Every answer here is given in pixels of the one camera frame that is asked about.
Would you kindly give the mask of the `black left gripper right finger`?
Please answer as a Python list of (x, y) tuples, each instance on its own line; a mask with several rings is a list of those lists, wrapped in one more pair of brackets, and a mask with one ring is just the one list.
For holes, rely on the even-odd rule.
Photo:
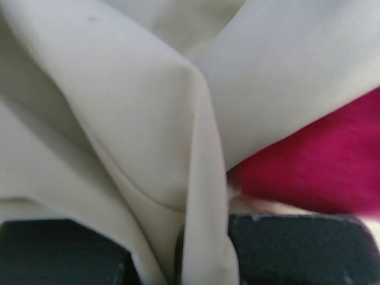
[(379, 249), (346, 215), (232, 214), (241, 284), (379, 284)]

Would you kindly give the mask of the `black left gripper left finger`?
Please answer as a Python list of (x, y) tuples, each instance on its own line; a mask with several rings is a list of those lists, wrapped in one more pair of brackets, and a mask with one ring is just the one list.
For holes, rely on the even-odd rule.
[(1, 224), (1, 284), (139, 284), (131, 254), (71, 220)]

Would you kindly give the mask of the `beige zip jacket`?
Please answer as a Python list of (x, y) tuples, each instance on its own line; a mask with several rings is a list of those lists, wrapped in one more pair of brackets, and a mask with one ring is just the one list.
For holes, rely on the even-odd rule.
[(240, 284), (229, 172), (379, 90), (378, 1), (2, 1), (1, 224), (71, 220), (139, 284)]

